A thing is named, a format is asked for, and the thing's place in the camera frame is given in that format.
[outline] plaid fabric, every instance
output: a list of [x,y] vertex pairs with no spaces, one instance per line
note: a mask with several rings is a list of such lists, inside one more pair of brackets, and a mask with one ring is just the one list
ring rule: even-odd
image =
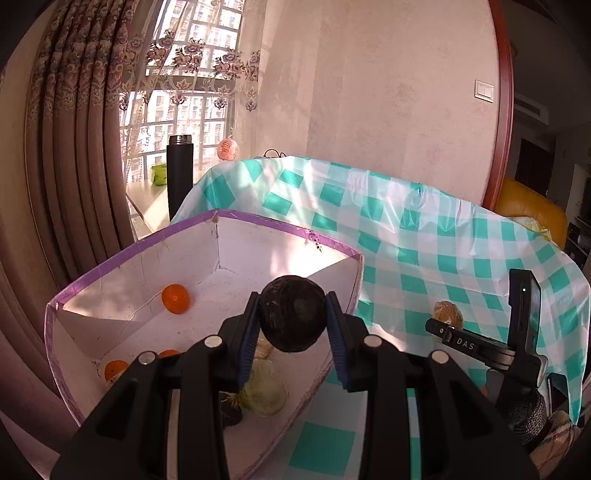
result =
[[[357,315],[397,347],[427,355],[441,345],[425,332],[435,303],[450,300],[465,328],[506,342],[510,268],[531,270],[542,290],[538,352],[566,375],[579,416],[589,337],[590,288],[578,267],[536,233],[432,187],[310,158],[223,162],[193,187],[174,221],[231,208],[314,229],[365,254]],[[451,356],[479,387],[486,368]],[[261,479],[356,478],[365,396],[331,374]],[[420,478],[416,405],[409,392],[413,478]]]

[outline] black thermos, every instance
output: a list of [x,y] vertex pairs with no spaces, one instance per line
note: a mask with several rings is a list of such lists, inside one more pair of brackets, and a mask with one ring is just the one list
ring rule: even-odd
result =
[[172,220],[193,188],[193,143],[191,135],[171,135],[166,147],[168,215]]

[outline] yellow sofa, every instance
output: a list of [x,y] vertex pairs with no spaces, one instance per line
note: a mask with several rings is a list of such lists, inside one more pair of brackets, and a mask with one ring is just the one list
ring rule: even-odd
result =
[[532,217],[550,230],[552,240],[561,249],[566,243],[568,221],[559,206],[518,181],[505,179],[495,206],[503,217]]

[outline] light switch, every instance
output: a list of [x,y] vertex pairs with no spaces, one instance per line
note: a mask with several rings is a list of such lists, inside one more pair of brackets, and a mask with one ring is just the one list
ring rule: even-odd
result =
[[481,100],[486,100],[487,102],[492,103],[494,90],[495,88],[492,85],[476,80],[474,87],[474,96]]

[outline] orange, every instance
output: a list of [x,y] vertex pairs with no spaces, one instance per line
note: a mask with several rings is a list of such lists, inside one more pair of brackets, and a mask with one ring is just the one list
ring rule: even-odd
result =
[[175,355],[180,355],[180,352],[178,350],[175,350],[174,348],[172,348],[170,350],[165,350],[164,352],[160,352],[158,354],[158,358],[166,358],[168,356],[175,356]]
[[107,382],[117,375],[119,372],[122,372],[127,367],[129,367],[129,363],[123,360],[111,360],[105,367],[105,380]]
[[189,292],[182,285],[173,283],[162,291],[162,303],[170,313],[185,313],[189,309]]

